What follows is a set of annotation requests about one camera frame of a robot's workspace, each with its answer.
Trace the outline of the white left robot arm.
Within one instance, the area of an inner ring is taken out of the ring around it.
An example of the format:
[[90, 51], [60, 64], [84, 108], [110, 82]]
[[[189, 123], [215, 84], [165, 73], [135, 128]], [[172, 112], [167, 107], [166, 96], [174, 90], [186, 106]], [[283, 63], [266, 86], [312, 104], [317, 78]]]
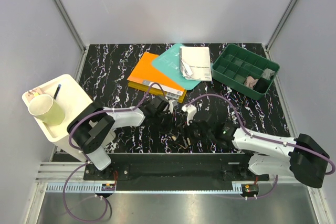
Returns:
[[94, 164], [95, 174], [107, 180], [113, 175], [111, 158], [104, 150], [108, 134], [122, 127], [138, 127], [150, 120], [166, 126], [177, 104], [176, 100], [161, 96], [123, 109], [106, 108], [93, 102], [68, 125], [69, 144], [75, 142], [87, 160]]

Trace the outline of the grey underwear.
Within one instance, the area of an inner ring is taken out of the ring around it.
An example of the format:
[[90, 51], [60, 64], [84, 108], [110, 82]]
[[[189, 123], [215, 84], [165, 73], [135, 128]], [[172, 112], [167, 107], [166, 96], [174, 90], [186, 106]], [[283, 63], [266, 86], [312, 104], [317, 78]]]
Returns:
[[271, 80], [275, 74], [274, 70], [271, 70], [269, 68], [266, 68], [263, 73], [261, 74], [261, 77], [266, 80]]

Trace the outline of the beige underwear navy trim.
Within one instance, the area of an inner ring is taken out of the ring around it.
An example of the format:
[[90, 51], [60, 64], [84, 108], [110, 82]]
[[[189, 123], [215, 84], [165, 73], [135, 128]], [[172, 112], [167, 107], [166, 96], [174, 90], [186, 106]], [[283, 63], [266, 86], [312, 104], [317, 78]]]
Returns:
[[173, 140], [173, 143], [183, 149], [189, 148], [191, 145], [190, 139], [183, 134], [178, 135], [171, 135], [171, 139]]

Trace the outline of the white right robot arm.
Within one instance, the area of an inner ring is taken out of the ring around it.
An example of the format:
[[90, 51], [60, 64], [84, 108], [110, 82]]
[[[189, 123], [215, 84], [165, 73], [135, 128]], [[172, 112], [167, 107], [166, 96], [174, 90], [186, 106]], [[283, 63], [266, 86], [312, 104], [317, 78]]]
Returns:
[[186, 113], [184, 128], [189, 144], [209, 140], [225, 151], [243, 151], [248, 158], [238, 167], [238, 173], [244, 180], [256, 175], [280, 175], [313, 188], [323, 185], [329, 155], [306, 134], [297, 138], [268, 135], [226, 119], [197, 120], [193, 112]]

